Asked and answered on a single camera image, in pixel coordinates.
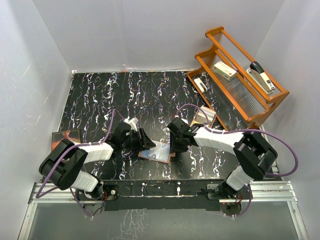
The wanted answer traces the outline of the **pink leather card holder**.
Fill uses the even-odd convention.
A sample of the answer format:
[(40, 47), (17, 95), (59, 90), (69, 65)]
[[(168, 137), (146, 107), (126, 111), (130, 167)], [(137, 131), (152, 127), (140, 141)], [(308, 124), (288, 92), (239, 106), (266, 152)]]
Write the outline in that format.
[(138, 156), (143, 159), (169, 164), (171, 158), (176, 156), (174, 152), (171, 152), (170, 144), (159, 141), (154, 141), (154, 143), (155, 147), (140, 151)]

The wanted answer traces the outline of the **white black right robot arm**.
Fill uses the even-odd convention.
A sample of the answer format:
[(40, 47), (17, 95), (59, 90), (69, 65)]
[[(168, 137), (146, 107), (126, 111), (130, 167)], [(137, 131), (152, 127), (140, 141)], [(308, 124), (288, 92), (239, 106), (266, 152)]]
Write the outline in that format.
[(200, 190), (208, 197), (237, 197), (244, 186), (254, 180), (263, 180), (278, 157), (276, 150), (254, 129), (230, 133), (209, 128), (206, 124), (190, 126), (179, 117), (167, 127), (171, 152), (184, 153), (189, 146), (196, 146), (219, 149), (236, 156), (239, 166), (221, 184)]

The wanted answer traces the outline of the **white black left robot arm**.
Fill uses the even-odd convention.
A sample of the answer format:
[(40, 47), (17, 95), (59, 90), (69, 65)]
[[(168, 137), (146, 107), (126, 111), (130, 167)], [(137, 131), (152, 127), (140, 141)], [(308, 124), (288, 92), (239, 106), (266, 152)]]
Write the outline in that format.
[(60, 190), (83, 190), (91, 199), (99, 199), (104, 188), (97, 177), (82, 170), (83, 165), (108, 161), (122, 149), (140, 152), (156, 146), (135, 121), (133, 118), (120, 122), (101, 142), (74, 143), (63, 139), (41, 163), (39, 173)]

